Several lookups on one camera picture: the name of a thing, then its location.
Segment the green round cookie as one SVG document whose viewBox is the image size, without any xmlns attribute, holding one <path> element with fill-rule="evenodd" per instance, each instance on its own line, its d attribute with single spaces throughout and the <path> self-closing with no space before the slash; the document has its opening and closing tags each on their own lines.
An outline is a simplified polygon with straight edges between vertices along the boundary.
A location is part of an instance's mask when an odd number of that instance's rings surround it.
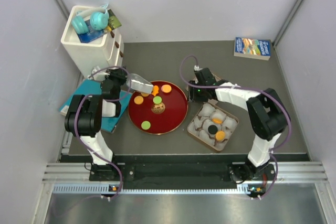
<svg viewBox="0 0 336 224">
<path fill-rule="evenodd" d="M 160 96 L 157 95 L 153 98 L 154 104 L 160 104 L 161 102 L 162 102 L 162 98 Z"/>
<path fill-rule="evenodd" d="M 151 127 L 151 123 L 149 121 L 143 121 L 141 123 L 141 129 L 148 130 Z"/>
</svg>

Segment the black round cookie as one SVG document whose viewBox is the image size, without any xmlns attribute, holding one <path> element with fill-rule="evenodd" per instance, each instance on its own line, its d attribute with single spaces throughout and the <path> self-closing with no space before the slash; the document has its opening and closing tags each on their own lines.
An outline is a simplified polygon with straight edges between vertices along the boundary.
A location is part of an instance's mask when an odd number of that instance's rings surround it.
<svg viewBox="0 0 336 224">
<path fill-rule="evenodd" d="M 218 128 L 216 125 L 210 125 L 208 128 L 208 133 L 211 135 L 215 135 L 218 132 Z"/>
</svg>

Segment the green picture card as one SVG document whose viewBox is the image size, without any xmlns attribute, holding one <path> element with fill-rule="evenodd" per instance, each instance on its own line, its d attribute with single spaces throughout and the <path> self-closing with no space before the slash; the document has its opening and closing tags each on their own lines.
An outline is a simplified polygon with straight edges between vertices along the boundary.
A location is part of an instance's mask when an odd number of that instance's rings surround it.
<svg viewBox="0 0 336 224">
<path fill-rule="evenodd" d="M 121 22 L 111 9 L 108 9 L 108 14 L 109 14 L 108 25 L 106 27 L 107 31 L 112 31 L 122 26 Z"/>
</svg>

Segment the orange round cookie top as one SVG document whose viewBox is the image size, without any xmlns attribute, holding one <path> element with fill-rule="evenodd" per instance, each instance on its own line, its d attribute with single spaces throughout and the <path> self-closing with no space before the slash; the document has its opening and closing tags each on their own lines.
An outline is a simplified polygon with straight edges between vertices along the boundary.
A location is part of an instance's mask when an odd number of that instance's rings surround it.
<svg viewBox="0 0 336 224">
<path fill-rule="evenodd" d="M 170 93 L 172 91 L 172 87 L 169 84 L 164 84 L 161 86 L 161 90 L 164 93 Z"/>
</svg>

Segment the teal headphones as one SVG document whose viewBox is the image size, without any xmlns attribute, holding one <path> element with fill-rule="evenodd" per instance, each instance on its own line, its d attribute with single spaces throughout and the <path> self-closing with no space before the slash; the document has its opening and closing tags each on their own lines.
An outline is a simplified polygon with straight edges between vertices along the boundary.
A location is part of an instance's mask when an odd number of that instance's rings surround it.
<svg viewBox="0 0 336 224">
<path fill-rule="evenodd" d="M 108 4 L 100 7 L 93 7 L 81 12 L 72 19 L 71 24 L 77 34 L 85 34 L 90 31 L 84 18 L 89 17 L 89 25 L 93 30 L 104 30 L 108 26 L 109 13 Z"/>
</svg>

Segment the orange fish shaped cookie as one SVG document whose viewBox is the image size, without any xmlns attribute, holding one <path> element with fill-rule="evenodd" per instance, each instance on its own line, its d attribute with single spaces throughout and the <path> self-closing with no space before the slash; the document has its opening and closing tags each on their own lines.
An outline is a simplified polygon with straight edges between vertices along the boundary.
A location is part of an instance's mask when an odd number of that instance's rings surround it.
<svg viewBox="0 0 336 224">
<path fill-rule="evenodd" d="M 155 96 L 158 95 L 159 90 L 160 90 L 159 86 L 155 85 L 155 86 L 153 87 L 153 90 L 152 90 L 152 93 L 151 93 L 151 94 L 155 97 Z"/>
</svg>

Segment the tin box with paper cups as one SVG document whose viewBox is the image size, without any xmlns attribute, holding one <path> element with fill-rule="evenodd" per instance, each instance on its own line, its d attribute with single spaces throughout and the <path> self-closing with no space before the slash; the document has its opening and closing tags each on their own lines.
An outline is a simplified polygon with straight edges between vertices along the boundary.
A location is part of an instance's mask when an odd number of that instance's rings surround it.
<svg viewBox="0 0 336 224">
<path fill-rule="evenodd" d="M 232 137 L 238 123 L 237 117 L 207 102 L 193 117 L 187 132 L 213 152 L 219 153 Z"/>
</svg>

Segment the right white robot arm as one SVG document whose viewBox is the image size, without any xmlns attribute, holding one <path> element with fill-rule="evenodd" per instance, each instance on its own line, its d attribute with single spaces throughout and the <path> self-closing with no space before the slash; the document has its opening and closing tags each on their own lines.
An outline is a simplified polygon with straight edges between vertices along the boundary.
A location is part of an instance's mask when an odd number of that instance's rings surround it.
<svg viewBox="0 0 336 224">
<path fill-rule="evenodd" d="M 240 107 L 248 112 L 255 138 L 245 163 L 245 174 L 252 180 L 264 174 L 270 153 L 291 120 L 274 89 L 264 91 L 243 88 L 226 80 L 216 80 L 208 68 L 194 67 L 196 80 L 188 85 L 188 98 L 193 102 L 216 100 Z"/>
</svg>

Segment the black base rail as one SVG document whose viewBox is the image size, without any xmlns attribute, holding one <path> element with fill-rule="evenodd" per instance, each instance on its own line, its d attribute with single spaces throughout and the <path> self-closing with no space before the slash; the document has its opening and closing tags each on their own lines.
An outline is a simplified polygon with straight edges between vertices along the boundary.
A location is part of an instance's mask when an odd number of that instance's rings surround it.
<svg viewBox="0 0 336 224">
<path fill-rule="evenodd" d="M 266 179 L 272 178 L 268 165 L 264 169 L 253 173 L 246 164 L 227 164 L 227 163 L 143 163 L 143 164 L 118 164 L 117 168 L 123 175 L 124 182 L 144 182 L 146 179 L 150 183 L 154 178 L 162 181 L 176 179 L 181 181 L 183 178 L 200 180 L 202 178 L 218 180 L 241 184 L 245 181 L 256 180 L 265 182 Z"/>
</svg>

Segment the green round cookie bottom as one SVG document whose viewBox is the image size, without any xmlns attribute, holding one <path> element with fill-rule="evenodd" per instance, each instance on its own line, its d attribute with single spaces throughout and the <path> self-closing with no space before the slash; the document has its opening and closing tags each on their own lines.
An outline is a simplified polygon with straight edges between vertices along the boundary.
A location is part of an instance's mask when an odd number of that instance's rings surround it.
<svg viewBox="0 0 336 224">
<path fill-rule="evenodd" d="M 151 123 L 149 121 L 143 121 L 141 123 L 141 129 L 148 130 L 151 127 Z"/>
</svg>

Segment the colourful paperback book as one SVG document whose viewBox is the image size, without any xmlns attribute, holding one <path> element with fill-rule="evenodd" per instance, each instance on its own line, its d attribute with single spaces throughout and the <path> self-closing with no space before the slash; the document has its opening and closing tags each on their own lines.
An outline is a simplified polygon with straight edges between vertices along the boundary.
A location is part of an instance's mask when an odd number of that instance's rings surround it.
<svg viewBox="0 0 336 224">
<path fill-rule="evenodd" d="M 234 56 L 268 61 L 271 56 L 269 40 L 236 37 Z"/>
</svg>

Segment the blue notebook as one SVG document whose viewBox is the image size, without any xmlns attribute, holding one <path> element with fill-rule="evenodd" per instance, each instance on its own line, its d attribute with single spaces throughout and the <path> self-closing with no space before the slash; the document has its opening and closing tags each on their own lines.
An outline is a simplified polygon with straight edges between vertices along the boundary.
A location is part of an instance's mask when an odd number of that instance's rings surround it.
<svg viewBox="0 0 336 224">
<path fill-rule="evenodd" d="M 84 80 L 79 87 L 74 91 L 74 93 L 65 101 L 65 103 L 59 108 L 59 113 L 63 116 L 67 114 L 68 107 L 70 106 L 71 100 L 73 95 L 86 95 L 86 94 L 101 94 L 100 90 L 100 83 L 93 81 L 93 80 Z M 119 119 L 121 118 L 122 114 L 126 110 L 130 99 L 131 99 L 131 93 L 126 91 L 120 92 L 120 97 L 123 97 L 125 94 L 127 96 L 120 101 L 121 103 L 121 112 L 120 115 L 116 118 L 111 117 L 103 117 L 102 118 L 102 124 L 101 129 L 106 132 L 113 132 L 114 128 L 116 127 Z"/>
</svg>

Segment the white drawer cabinet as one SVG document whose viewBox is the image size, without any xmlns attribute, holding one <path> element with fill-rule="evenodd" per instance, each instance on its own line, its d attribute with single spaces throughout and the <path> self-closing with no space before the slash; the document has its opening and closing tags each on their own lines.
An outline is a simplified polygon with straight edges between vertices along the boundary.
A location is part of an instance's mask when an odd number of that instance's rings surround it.
<svg viewBox="0 0 336 224">
<path fill-rule="evenodd" d="M 61 37 L 62 45 L 84 77 L 91 75 L 97 69 L 121 66 L 124 53 L 124 42 L 118 28 L 104 33 L 103 36 L 89 43 L 80 41 L 71 20 L 79 11 L 89 8 L 89 6 L 80 5 L 72 8 Z"/>
</svg>

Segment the blue book on cabinet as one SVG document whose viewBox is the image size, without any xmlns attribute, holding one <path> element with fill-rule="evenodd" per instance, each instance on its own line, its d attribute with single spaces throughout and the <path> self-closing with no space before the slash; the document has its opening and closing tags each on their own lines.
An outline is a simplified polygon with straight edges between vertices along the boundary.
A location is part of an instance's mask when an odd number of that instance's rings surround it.
<svg viewBox="0 0 336 224">
<path fill-rule="evenodd" d="M 88 32 L 84 34 L 78 34 L 79 41 L 81 43 L 90 43 L 106 34 L 103 30 L 94 30 L 91 26 L 88 26 Z"/>
</svg>

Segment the round red lacquer plate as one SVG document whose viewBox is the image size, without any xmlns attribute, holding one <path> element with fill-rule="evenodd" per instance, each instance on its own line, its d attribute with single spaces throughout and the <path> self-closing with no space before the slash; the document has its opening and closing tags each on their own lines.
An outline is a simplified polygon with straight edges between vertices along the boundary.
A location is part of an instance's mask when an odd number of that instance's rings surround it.
<svg viewBox="0 0 336 224">
<path fill-rule="evenodd" d="M 152 84 L 159 86 L 158 96 L 162 98 L 160 104 L 154 104 L 154 96 L 150 94 L 144 97 L 144 102 L 140 105 L 134 103 L 134 98 L 141 95 L 140 92 L 133 92 L 128 105 L 128 114 L 131 122 L 139 130 L 153 134 L 162 135 L 178 128 L 186 118 L 188 112 L 188 101 L 184 91 L 177 85 L 167 81 L 152 81 Z M 172 87 L 170 93 L 164 93 L 161 86 L 169 84 Z M 148 130 L 141 129 L 141 123 L 149 121 L 151 127 Z"/>
</svg>

